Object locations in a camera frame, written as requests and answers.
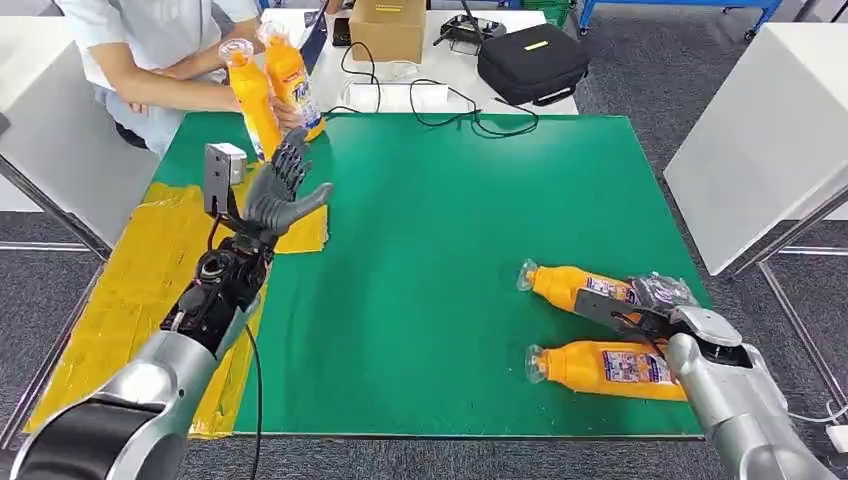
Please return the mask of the person's right hand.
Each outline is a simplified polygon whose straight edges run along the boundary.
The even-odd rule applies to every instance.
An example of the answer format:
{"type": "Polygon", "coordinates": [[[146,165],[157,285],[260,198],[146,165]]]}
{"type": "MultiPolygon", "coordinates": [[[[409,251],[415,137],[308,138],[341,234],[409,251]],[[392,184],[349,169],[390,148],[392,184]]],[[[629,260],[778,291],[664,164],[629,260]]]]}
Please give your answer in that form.
{"type": "Polygon", "coordinates": [[[269,100],[271,111],[281,131],[288,131],[305,126],[305,121],[298,110],[276,96],[269,100]]]}

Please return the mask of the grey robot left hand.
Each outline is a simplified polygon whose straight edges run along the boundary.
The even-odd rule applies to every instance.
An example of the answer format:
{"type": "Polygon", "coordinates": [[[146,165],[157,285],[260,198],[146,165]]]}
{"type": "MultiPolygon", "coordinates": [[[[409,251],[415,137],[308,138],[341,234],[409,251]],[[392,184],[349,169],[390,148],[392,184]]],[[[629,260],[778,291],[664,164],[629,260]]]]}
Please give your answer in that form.
{"type": "Polygon", "coordinates": [[[273,249],[279,238],[298,220],[327,204],[333,185],[322,183],[299,197],[298,191],[311,168],[304,159],[308,131],[290,130],[269,160],[254,176],[245,197],[242,218],[251,238],[273,249]]]}

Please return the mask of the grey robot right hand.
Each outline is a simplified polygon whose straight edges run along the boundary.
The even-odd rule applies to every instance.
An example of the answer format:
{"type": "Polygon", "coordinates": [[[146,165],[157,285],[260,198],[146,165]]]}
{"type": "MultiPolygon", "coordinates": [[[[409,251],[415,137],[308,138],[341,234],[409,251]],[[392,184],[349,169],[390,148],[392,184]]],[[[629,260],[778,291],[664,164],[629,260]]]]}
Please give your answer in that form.
{"type": "Polygon", "coordinates": [[[699,306],[683,279],[660,275],[634,276],[627,280],[633,291],[633,311],[625,318],[643,332],[670,338],[676,333],[691,333],[683,322],[672,322],[671,313],[678,306],[699,306]]]}

